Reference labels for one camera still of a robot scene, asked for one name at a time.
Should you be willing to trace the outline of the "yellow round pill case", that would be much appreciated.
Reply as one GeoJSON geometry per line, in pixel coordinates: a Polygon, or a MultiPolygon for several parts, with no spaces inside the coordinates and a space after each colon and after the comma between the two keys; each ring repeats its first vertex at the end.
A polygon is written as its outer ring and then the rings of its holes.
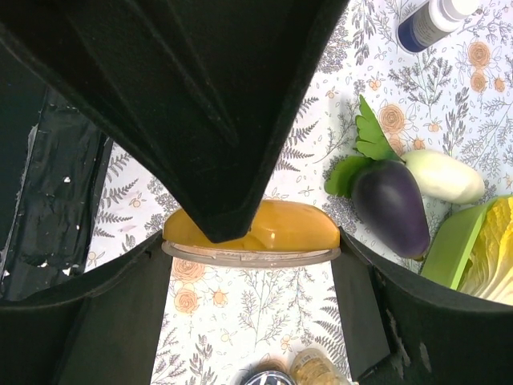
{"type": "Polygon", "coordinates": [[[341,255],[341,232],[322,210],[300,202],[263,200],[248,232],[213,243],[183,209],[164,223],[162,250],[186,261],[236,268],[315,265],[341,255]]]}

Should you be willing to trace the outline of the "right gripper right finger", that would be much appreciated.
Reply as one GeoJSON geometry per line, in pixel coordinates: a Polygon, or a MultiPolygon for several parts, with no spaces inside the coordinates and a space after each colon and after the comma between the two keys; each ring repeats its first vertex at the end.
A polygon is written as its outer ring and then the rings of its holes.
{"type": "Polygon", "coordinates": [[[347,233],[331,262],[360,384],[510,384],[512,308],[440,286],[347,233]]]}

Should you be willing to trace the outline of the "white blue pill bottle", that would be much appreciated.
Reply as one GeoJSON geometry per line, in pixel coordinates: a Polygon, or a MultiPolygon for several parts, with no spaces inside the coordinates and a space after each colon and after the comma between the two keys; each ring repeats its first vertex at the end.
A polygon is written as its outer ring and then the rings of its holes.
{"type": "Polygon", "coordinates": [[[422,52],[457,30],[479,4],[478,0],[425,1],[398,25],[398,43],[407,52],[422,52]]]}

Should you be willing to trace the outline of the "small glass pill jar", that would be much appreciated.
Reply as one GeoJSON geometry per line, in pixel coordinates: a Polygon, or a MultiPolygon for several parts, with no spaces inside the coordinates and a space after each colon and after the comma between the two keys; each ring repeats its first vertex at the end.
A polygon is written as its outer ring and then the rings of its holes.
{"type": "Polygon", "coordinates": [[[300,351],[292,362],[290,374],[296,384],[343,385],[348,379],[323,352],[315,348],[300,351]]]}

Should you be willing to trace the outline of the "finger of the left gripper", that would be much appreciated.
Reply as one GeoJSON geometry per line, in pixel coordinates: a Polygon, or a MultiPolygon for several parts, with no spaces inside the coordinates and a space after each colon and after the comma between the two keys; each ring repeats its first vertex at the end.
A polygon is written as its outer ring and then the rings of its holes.
{"type": "Polygon", "coordinates": [[[4,1],[2,44],[215,243],[251,225],[344,1],[4,1]]]}

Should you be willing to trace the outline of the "purple eggplant toy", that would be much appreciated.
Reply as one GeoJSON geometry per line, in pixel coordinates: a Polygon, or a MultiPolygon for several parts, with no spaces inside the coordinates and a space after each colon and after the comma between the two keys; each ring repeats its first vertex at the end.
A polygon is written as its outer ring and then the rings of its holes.
{"type": "Polygon", "coordinates": [[[356,176],[351,200],[359,218],[399,257],[418,259],[430,245],[430,232],[418,184],[394,160],[379,160],[356,176]]]}

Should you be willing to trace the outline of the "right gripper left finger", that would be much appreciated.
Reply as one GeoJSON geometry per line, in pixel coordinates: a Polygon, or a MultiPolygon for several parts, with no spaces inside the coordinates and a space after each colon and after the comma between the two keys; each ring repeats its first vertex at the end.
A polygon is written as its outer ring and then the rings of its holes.
{"type": "Polygon", "coordinates": [[[77,278],[1,302],[3,384],[149,384],[172,257],[156,233],[77,278]]]}

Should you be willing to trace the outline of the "blue round pill case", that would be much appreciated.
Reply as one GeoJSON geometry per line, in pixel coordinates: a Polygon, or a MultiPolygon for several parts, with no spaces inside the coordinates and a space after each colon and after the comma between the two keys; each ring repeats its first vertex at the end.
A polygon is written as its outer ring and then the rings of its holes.
{"type": "Polygon", "coordinates": [[[238,379],[239,385],[296,385],[293,378],[276,365],[254,367],[238,379]]]}

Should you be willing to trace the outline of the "white radish toy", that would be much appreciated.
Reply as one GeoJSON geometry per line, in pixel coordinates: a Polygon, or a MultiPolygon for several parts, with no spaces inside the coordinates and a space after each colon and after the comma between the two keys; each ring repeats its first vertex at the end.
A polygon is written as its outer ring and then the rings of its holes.
{"type": "Polygon", "coordinates": [[[402,160],[424,196],[468,205],[480,200],[485,193],[480,174],[447,154],[421,149],[405,153],[402,160]]]}

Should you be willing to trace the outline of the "green plastic tray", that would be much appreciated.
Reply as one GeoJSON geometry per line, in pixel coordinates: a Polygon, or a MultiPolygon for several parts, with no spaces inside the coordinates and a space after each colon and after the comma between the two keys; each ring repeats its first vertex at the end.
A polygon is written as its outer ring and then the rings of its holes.
{"type": "Polygon", "coordinates": [[[420,275],[441,286],[457,290],[487,212],[497,200],[510,197],[495,197],[449,216],[434,236],[420,275]]]}

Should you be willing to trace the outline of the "floral table mat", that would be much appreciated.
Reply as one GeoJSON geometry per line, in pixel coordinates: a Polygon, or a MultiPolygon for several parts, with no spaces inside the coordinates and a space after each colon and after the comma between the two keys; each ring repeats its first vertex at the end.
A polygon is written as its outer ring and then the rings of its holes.
{"type": "MultiPolygon", "coordinates": [[[[482,1],[450,36],[411,55],[396,26],[415,1],[354,1],[341,16],[285,142],[265,197],[301,201],[389,259],[323,184],[351,152],[358,100],[397,152],[431,148],[475,167],[485,198],[512,191],[512,4],[482,1]]],[[[349,370],[329,264],[223,269],[175,260],[153,384],[235,384],[254,367],[287,369],[305,348],[349,370]]]]}

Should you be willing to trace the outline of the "black base frame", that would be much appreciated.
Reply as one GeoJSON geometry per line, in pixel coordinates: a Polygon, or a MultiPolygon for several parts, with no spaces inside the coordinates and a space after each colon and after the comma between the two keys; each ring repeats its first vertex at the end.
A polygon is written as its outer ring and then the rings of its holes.
{"type": "Polygon", "coordinates": [[[1,298],[85,269],[112,141],[1,49],[1,298]]]}

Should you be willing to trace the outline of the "yellow napa cabbage toy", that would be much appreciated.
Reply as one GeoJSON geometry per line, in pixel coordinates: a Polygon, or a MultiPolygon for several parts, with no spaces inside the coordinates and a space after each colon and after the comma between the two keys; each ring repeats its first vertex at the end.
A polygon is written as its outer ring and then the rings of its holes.
{"type": "Polygon", "coordinates": [[[487,210],[458,291],[512,304],[512,198],[501,197],[487,210]]]}

